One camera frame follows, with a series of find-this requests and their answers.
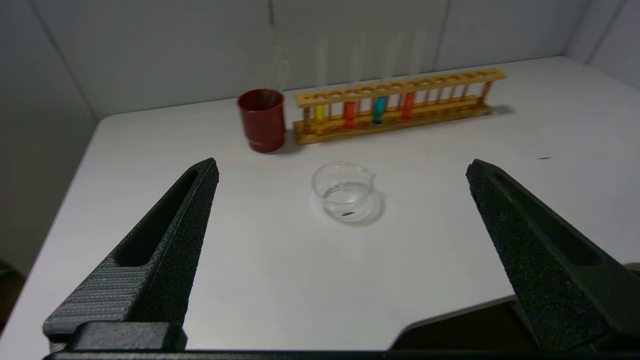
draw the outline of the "blue liquid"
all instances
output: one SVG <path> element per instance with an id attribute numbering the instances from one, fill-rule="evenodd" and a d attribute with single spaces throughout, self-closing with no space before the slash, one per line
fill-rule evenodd
<path id="1" fill-rule="evenodd" d="M 373 113 L 373 124 L 380 125 L 382 124 L 382 113 L 385 112 L 385 108 L 387 107 L 387 97 L 381 96 L 376 101 L 376 109 Z"/>

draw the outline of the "red test tube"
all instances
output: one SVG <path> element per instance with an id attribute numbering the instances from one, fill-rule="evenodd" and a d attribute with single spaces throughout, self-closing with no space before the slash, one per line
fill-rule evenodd
<path id="1" fill-rule="evenodd" d="M 414 98 L 415 98 L 415 92 L 410 92 L 404 95 L 404 107 L 402 109 L 402 118 L 405 120 L 411 119 L 411 111 L 413 110 Z"/>
<path id="2" fill-rule="evenodd" d="M 344 103 L 344 128 L 353 129 L 353 119 L 356 113 L 356 102 L 346 101 Z"/>

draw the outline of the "white table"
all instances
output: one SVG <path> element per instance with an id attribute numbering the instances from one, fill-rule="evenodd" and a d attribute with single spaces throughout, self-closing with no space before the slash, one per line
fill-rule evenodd
<path id="1" fill-rule="evenodd" d="M 46 355 L 47 315 L 210 156 L 220 183 L 184 324 L 188 348 L 385 349 L 412 324 L 509 299 L 465 178 L 474 158 L 502 167 L 621 263 L 640 261 L 640 92 L 562 57 L 499 67 L 509 78 L 489 96 L 494 115 L 280 154 L 248 148 L 235 99 L 103 120 L 0 358 Z M 295 93 L 289 123 L 301 116 Z M 313 201 L 313 171 L 341 160 L 377 173 L 386 206 L 370 226 L 334 222 Z"/>

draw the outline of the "test tube rack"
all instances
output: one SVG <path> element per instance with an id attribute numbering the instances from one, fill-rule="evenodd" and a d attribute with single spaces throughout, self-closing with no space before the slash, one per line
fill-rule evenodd
<path id="1" fill-rule="evenodd" d="M 293 123 L 294 130 L 298 143 L 305 145 L 487 115 L 492 109 L 485 98 L 493 82 L 506 77 L 499 69 L 483 69 L 298 94 L 296 102 L 303 110 L 303 120 Z M 468 94 L 473 84 L 483 84 L 479 95 Z M 415 102 L 420 92 L 424 100 Z M 398 96 L 397 104 L 387 101 L 383 110 L 376 109 L 377 98 L 392 95 Z M 371 109 L 363 110 L 360 105 L 367 99 Z M 332 115 L 332 105 L 337 103 L 344 103 L 344 110 Z"/>

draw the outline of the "red plastic cup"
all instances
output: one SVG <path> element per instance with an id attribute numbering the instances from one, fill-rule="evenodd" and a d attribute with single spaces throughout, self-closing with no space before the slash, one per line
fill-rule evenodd
<path id="1" fill-rule="evenodd" d="M 238 98 L 244 135 L 257 152 L 278 150 L 284 144 L 284 96 L 276 90 L 255 89 Z"/>

